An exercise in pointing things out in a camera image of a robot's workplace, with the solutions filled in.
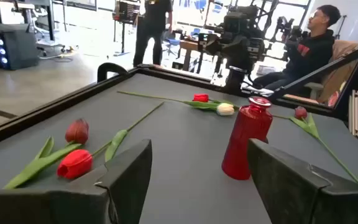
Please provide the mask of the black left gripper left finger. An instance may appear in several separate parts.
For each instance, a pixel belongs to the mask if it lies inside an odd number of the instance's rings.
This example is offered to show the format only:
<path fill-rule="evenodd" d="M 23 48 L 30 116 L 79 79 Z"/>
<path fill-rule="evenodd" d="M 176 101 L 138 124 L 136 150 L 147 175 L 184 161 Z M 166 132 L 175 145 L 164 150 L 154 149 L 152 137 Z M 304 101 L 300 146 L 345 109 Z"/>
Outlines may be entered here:
<path fill-rule="evenodd" d="M 0 190 L 0 224 L 139 224 L 151 170 L 143 139 L 78 179 Z"/>

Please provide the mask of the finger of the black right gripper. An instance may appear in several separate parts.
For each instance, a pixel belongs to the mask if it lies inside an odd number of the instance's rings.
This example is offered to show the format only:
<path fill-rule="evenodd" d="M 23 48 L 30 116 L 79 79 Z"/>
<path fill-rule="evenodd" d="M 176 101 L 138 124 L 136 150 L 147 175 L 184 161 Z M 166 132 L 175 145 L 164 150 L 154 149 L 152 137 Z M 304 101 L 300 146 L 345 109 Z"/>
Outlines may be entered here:
<path fill-rule="evenodd" d="M 264 39 L 251 38 L 249 42 L 249 55 L 250 58 L 256 61 L 263 61 L 265 58 L 265 43 Z"/>
<path fill-rule="evenodd" d="M 199 52 L 213 52 L 212 47 L 213 34 L 199 33 L 198 34 L 198 51 Z"/>

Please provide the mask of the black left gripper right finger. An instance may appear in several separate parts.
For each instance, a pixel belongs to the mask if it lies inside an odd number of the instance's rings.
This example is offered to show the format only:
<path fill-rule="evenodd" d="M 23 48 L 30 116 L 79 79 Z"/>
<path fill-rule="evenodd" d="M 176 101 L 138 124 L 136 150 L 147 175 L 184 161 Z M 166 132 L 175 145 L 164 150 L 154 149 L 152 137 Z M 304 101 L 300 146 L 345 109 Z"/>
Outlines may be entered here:
<path fill-rule="evenodd" d="M 358 224 L 358 184 L 258 140 L 247 156 L 272 224 Z"/>

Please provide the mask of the bright red artificial tulip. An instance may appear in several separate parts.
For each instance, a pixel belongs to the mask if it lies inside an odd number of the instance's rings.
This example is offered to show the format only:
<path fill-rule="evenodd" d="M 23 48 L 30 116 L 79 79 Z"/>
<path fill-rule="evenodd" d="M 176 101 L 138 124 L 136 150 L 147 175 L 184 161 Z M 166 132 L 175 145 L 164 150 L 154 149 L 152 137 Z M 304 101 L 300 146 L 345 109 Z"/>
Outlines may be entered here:
<path fill-rule="evenodd" d="M 227 104 L 233 105 L 235 110 L 239 109 L 239 107 L 236 106 L 234 103 L 231 103 L 229 101 L 223 101 L 223 100 L 214 100 L 214 99 L 210 98 L 208 94 L 194 94 L 193 101 L 199 101 L 199 102 L 203 102 L 203 103 L 217 103 L 217 104 L 227 103 Z"/>
<path fill-rule="evenodd" d="M 94 158 L 101 152 L 104 152 L 104 161 L 110 161 L 116 154 L 118 147 L 123 142 L 129 131 L 143 121 L 148 115 L 160 108 L 164 102 L 159 103 L 155 108 L 143 115 L 138 121 L 127 129 L 119 130 L 116 135 L 97 151 L 90 153 L 86 149 L 76 149 L 67 154 L 57 168 L 57 175 L 65 179 L 76 179 L 93 167 Z"/>

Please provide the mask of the white artificial tulip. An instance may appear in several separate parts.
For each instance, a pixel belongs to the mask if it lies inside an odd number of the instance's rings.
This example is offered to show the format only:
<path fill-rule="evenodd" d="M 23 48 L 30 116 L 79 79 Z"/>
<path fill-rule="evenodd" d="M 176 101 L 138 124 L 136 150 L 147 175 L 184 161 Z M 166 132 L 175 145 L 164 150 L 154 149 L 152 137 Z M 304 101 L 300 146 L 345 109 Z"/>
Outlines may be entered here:
<path fill-rule="evenodd" d="M 132 93 L 132 92 L 127 92 L 127 91 L 118 91 L 118 93 L 122 93 L 125 95 L 139 96 L 139 97 L 144 97 L 144 98 L 155 98 L 155 99 L 160 99 L 160 100 L 175 101 L 175 102 L 179 102 L 179 103 L 188 105 L 194 109 L 204 110 L 204 111 L 214 111 L 220 116 L 231 116 L 236 112 L 233 105 L 227 104 L 227 103 L 217 104 L 217 103 L 203 103 L 203 102 L 193 101 L 193 100 L 191 100 L 191 101 L 176 100 L 173 98 L 166 98 L 166 97 L 162 97 L 162 96 L 143 95 L 143 94 Z"/>

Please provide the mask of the dark red artificial tulip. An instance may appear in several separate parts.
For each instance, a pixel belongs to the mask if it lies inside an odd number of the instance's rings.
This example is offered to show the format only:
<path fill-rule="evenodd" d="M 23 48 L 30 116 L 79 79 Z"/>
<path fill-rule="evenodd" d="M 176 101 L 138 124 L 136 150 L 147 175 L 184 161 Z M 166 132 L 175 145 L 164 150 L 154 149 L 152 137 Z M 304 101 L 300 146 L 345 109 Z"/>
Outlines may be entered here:
<path fill-rule="evenodd" d="M 352 173 L 352 171 L 340 160 L 334 151 L 321 139 L 316 123 L 312 117 L 309 115 L 307 110 L 304 107 L 298 106 L 295 108 L 294 116 L 279 116 L 274 115 L 274 117 L 288 119 L 299 126 L 303 131 L 314 137 L 321 145 L 325 147 L 331 157 L 352 177 L 352 179 L 358 183 L 358 178 Z"/>
<path fill-rule="evenodd" d="M 38 173 L 56 163 L 59 159 L 84 145 L 88 140 L 88 135 L 88 123 L 84 119 L 75 120 L 66 130 L 66 146 L 53 152 L 52 149 L 55 145 L 55 141 L 54 138 L 50 136 L 34 159 L 25 166 L 19 174 L 13 177 L 3 189 L 15 189 L 26 183 Z"/>

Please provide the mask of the red ribbed glass vase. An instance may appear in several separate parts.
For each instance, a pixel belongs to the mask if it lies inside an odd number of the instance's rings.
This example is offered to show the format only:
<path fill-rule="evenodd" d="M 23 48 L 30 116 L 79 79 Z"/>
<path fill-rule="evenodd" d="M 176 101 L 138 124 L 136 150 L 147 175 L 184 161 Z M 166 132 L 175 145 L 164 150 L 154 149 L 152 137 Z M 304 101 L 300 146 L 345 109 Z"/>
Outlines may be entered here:
<path fill-rule="evenodd" d="M 221 165 L 223 172 L 236 180 L 250 178 L 247 158 L 248 140 L 255 138 L 266 141 L 273 121 L 273 116 L 268 112 L 268 108 L 272 105 L 269 100 L 251 96 L 249 102 L 250 105 L 239 109 Z"/>

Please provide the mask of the wooden side table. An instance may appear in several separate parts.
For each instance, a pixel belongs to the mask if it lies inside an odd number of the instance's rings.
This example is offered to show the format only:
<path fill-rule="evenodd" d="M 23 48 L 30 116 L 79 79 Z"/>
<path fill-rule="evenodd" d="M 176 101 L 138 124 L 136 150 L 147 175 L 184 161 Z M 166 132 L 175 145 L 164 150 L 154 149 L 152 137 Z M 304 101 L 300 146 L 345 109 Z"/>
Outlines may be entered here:
<path fill-rule="evenodd" d="M 203 56 L 204 53 L 198 50 L 198 44 L 196 42 L 192 42 L 189 40 L 181 40 L 180 41 L 180 48 L 186 50 L 185 52 L 185 59 L 183 62 L 183 70 L 190 72 L 190 63 L 191 63 L 191 53 L 192 51 L 197 51 L 200 53 L 199 59 L 198 59 L 198 68 L 196 70 L 196 73 L 199 74 L 201 71 L 201 66 L 203 62 Z"/>

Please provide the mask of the black background robot rig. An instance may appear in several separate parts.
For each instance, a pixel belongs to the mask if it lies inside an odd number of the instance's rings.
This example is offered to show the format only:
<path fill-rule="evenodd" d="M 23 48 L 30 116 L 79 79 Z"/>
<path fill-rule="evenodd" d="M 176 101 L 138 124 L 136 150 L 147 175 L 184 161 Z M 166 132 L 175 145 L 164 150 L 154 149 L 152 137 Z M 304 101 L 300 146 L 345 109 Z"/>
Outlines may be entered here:
<path fill-rule="evenodd" d="M 300 26 L 294 26 L 293 21 L 294 19 L 287 20 L 286 17 L 280 16 L 277 19 L 273 37 L 269 40 L 269 49 L 276 42 L 284 44 L 284 53 L 281 60 L 286 62 L 288 61 L 288 49 L 308 36 L 308 32 L 302 30 Z"/>

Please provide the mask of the person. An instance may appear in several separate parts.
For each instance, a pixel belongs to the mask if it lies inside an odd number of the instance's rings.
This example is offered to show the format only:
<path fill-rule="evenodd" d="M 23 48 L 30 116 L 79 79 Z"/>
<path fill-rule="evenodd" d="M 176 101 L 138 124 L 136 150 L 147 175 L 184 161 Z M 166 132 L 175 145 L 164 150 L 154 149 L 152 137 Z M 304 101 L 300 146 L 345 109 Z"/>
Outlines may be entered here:
<path fill-rule="evenodd" d="M 309 36 L 288 46 L 289 62 L 285 69 L 256 78 L 252 86 L 256 89 L 276 90 L 327 65 L 333 56 L 335 41 L 329 27 L 340 17 L 339 9 L 333 5 L 318 7 L 308 21 Z"/>
<path fill-rule="evenodd" d="M 163 33 L 167 24 L 169 24 L 169 32 L 172 31 L 173 27 L 172 0 L 144 0 L 144 8 L 144 16 L 138 26 L 135 42 L 133 59 L 133 66 L 135 67 L 143 63 L 145 50 L 151 38 L 154 40 L 153 64 L 161 64 Z"/>

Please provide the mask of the black diagonal support strut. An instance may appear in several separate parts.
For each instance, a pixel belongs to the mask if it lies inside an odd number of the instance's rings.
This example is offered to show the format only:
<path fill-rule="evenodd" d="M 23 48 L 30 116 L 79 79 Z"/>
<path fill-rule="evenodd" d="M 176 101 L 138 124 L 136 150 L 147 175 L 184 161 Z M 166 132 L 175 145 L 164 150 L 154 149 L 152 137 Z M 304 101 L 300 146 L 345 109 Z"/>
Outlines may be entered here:
<path fill-rule="evenodd" d="M 276 89 L 272 94 L 268 96 L 268 99 L 275 100 L 277 98 L 281 98 L 282 96 L 288 94 L 289 92 L 293 91 L 294 89 L 297 89 L 299 87 L 304 86 L 305 84 L 309 83 L 310 81 L 314 80 L 315 78 L 320 77 L 321 75 L 325 75 L 327 73 L 331 73 L 332 71 L 338 69 L 339 67 L 348 64 L 354 60 L 358 59 L 358 47 L 353 50 L 351 53 L 340 57 L 339 59 L 307 74 L 303 78 L 297 79 L 294 82 L 291 82 L 290 84 L 280 87 L 279 89 Z"/>

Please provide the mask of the black equipment rack stand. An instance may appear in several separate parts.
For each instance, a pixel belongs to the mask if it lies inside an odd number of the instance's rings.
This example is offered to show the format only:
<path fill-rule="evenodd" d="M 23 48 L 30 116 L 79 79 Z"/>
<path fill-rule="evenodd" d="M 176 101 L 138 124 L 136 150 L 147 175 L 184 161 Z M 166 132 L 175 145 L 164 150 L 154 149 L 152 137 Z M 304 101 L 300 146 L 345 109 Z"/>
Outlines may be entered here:
<path fill-rule="evenodd" d="M 115 9 L 113 11 L 114 28 L 116 23 L 120 23 L 121 29 L 121 49 L 114 53 L 114 56 L 125 55 L 125 35 L 126 25 L 134 25 L 137 15 L 140 12 L 140 0 L 115 0 Z"/>

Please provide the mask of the grey computer tower blue lights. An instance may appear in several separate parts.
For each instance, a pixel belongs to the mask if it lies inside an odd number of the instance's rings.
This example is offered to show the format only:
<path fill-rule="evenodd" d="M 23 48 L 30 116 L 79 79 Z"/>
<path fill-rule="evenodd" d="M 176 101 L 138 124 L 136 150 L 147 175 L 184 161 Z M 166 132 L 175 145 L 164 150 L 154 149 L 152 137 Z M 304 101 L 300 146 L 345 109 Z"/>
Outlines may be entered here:
<path fill-rule="evenodd" d="M 27 24 L 0 24 L 0 68 L 18 70 L 39 63 L 35 35 Z"/>

